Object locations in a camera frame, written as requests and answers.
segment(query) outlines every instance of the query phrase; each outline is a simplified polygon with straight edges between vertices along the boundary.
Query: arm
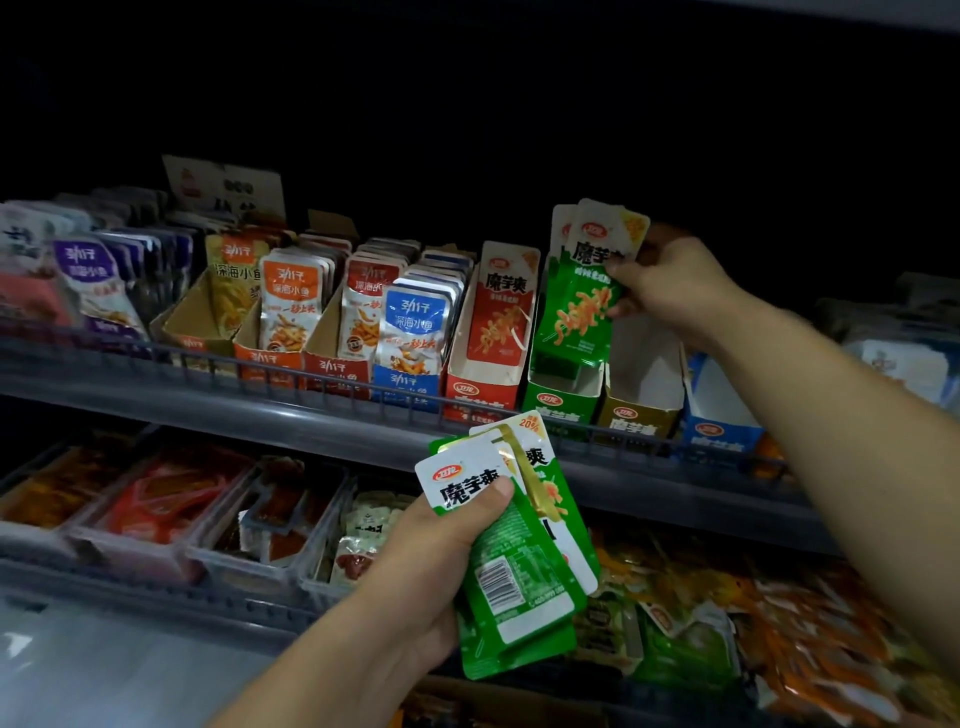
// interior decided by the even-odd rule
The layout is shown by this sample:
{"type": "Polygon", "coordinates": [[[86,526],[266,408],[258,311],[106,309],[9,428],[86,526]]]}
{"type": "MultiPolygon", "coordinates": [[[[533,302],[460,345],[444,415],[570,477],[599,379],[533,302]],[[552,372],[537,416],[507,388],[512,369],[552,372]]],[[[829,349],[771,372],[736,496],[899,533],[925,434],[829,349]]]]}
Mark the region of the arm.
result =
{"type": "Polygon", "coordinates": [[[443,518],[420,496],[357,591],[294,642],[210,728],[384,728],[421,677],[459,643],[451,604],[470,547],[513,491],[510,480],[498,478],[443,518]]]}
{"type": "Polygon", "coordinates": [[[737,287],[703,243],[652,238],[654,265],[612,265],[630,298],[723,367],[783,448],[851,562],[960,676],[960,425],[737,287]]]}

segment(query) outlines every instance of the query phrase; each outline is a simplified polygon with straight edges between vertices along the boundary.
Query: barcode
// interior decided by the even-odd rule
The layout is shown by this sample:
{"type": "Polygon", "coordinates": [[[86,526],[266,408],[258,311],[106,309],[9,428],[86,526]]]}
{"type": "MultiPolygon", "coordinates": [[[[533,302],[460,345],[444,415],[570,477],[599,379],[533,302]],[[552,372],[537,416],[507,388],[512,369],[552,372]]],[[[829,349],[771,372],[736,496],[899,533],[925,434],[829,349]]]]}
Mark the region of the barcode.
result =
{"type": "Polygon", "coordinates": [[[484,564],[476,571],[476,576],[483,596],[487,598],[487,603],[495,615],[527,603],[516,584],[506,556],[484,564]]]}

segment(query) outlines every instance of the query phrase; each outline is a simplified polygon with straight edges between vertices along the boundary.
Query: black background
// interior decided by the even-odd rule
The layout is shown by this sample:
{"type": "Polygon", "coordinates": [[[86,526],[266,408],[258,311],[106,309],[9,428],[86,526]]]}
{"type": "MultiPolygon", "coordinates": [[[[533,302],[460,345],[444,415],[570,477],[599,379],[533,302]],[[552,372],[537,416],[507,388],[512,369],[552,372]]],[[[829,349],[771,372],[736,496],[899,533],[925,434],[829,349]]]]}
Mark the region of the black background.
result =
{"type": "Polygon", "coordinates": [[[24,9],[0,192],[282,174],[288,217],[545,249],[557,202],[690,227],[809,313],[960,276],[960,37],[680,0],[24,9]]]}

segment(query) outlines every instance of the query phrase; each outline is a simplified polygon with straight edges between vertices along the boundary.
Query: person's right hand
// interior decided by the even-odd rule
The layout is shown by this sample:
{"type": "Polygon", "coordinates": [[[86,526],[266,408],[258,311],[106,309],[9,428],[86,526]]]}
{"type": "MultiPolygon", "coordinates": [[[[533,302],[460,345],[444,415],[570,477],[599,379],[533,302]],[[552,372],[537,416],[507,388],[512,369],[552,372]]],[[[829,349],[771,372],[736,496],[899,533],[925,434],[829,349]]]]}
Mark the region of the person's right hand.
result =
{"type": "Polygon", "coordinates": [[[651,227],[637,262],[611,258],[607,273],[630,289],[611,318],[647,311],[706,352],[751,299],[698,238],[665,225],[651,227]]]}

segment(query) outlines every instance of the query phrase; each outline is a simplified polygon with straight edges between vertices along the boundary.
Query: white floor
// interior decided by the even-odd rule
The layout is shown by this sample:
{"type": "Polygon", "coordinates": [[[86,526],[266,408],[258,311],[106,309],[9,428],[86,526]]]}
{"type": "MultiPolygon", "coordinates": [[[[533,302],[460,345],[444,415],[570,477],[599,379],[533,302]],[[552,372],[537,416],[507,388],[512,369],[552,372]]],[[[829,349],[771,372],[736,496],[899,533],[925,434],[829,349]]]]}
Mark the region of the white floor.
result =
{"type": "Polygon", "coordinates": [[[68,604],[0,601],[3,728],[202,726],[272,660],[68,604]]]}

